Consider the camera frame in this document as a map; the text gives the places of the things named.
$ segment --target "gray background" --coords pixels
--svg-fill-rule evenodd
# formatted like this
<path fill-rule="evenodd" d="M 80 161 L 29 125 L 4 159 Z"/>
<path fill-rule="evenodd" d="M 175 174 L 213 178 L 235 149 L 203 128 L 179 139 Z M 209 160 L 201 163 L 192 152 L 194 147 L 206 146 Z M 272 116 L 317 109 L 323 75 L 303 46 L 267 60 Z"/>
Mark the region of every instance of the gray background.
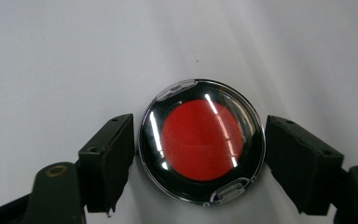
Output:
<path fill-rule="evenodd" d="M 358 1 L 0 1 L 0 205 L 112 117 L 202 77 L 263 122 L 292 119 L 358 164 Z M 111 218 L 89 223 L 332 223 L 299 215 L 269 169 L 232 203 L 177 202 L 135 161 Z"/>

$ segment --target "red blush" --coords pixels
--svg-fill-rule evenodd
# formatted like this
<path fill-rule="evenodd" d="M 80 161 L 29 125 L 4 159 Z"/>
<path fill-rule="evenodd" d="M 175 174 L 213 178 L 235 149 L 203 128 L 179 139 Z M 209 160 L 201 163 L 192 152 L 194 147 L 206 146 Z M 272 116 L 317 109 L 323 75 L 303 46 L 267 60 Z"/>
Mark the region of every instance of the red blush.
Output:
<path fill-rule="evenodd" d="M 222 105 L 193 100 L 177 106 L 165 119 L 161 144 L 168 164 L 189 179 L 207 181 L 237 166 L 242 133 Z"/>

